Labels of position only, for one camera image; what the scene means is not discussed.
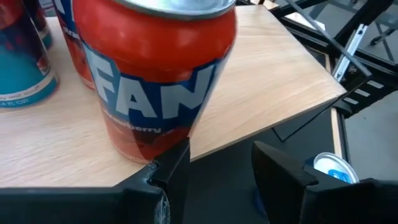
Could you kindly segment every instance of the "red soda can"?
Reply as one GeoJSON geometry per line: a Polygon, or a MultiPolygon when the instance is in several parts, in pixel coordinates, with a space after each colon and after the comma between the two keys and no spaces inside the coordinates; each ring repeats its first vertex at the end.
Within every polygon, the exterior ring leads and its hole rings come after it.
{"type": "Polygon", "coordinates": [[[72,11],[72,0],[53,0],[57,16],[60,21],[63,36],[67,42],[73,64],[82,82],[90,89],[94,89],[90,69],[87,66],[81,40],[76,32],[75,18],[72,11]]]}
{"type": "Polygon", "coordinates": [[[148,162],[189,136],[232,49],[234,3],[74,2],[106,127],[122,155],[148,162]]]}

